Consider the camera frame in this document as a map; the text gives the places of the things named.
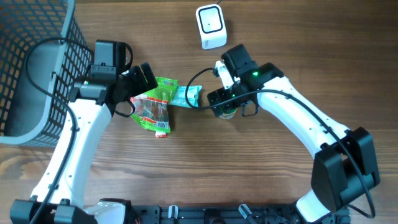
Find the green-lid seasoning jar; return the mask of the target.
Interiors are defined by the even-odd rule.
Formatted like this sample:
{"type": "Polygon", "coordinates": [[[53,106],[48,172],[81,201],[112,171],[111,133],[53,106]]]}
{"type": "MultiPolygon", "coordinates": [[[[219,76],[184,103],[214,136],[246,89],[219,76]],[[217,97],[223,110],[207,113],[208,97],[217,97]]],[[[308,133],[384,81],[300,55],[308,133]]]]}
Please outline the green-lid seasoning jar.
{"type": "Polygon", "coordinates": [[[221,119],[231,119],[234,117],[234,115],[236,114],[237,108],[233,109],[233,110],[229,110],[229,111],[224,111],[219,118],[221,119]]]}

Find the green clear snack bag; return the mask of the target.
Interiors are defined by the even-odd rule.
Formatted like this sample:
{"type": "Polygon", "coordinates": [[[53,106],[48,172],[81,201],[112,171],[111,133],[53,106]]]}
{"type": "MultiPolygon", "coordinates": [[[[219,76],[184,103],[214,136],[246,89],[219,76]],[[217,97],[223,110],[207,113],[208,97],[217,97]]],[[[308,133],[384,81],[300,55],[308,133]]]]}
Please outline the green clear snack bag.
{"type": "Polygon", "coordinates": [[[174,98],[178,81],[156,77],[158,87],[130,99],[135,110],[131,118],[142,128],[163,133],[170,132],[168,104],[174,98]]]}

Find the light teal tissue packet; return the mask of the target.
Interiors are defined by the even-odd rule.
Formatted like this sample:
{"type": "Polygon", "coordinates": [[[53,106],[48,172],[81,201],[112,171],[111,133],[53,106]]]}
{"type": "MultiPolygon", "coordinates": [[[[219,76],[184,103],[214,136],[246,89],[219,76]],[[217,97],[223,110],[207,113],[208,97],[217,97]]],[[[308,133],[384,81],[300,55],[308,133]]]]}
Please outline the light teal tissue packet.
{"type": "Polygon", "coordinates": [[[188,102],[194,107],[198,107],[199,94],[202,89],[201,85],[189,86],[187,93],[186,86],[178,86],[174,98],[170,101],[173,106],[190,108],[188,102]]]}

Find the red stick sachet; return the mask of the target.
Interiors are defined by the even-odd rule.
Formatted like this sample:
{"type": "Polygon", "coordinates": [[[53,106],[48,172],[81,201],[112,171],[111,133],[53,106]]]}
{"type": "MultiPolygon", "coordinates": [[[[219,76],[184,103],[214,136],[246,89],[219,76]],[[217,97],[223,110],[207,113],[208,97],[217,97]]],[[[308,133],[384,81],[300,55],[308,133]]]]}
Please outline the red stick sachet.
{"type": "Polygon", "coordinates": [[[155,132],[155,137],[156,138],[166,138],[167,137],[167,133],[161,132],[161,131],[156,131],[155,132]]]}

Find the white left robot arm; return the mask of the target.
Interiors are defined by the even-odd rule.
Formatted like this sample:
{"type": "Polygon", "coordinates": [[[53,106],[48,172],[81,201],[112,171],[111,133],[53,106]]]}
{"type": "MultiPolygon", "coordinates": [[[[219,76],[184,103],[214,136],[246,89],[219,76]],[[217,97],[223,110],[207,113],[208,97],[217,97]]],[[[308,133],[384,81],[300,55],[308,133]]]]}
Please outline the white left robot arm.
{"type": "Polygon", "coordinates": [[[124,42],[97,40],[94,61],[75,79],[66,103],[46,95],[66,109],[63,129],[45,174],[30,199],[15,200],[13,223],[133,223],[131,201],[104,198],[84,207],[90,166],[100,138],[117,113],[118,103],[158,86],[148,63],[133,66],[126,59],[132,48],[124,42]]]}

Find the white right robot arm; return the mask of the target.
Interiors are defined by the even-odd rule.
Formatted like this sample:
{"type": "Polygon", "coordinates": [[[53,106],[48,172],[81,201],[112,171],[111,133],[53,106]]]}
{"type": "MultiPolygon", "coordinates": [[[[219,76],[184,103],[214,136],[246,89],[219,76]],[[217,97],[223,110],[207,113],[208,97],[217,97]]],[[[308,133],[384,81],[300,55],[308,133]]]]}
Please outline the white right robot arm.
{"type": "Polygon", "coordinates": [[[307,223],[350,207],[367,197],[380,183],[371,134],[362,127],[351,130],[323,113],[303,97],[272,63],[259,66],[239,44],[215,63],[213,73],[223,86],[207,95],[216,116],[254,103],[282,122],[307,148],[313,158],[311,189],[296,201],[295,209],[307,223]]]}

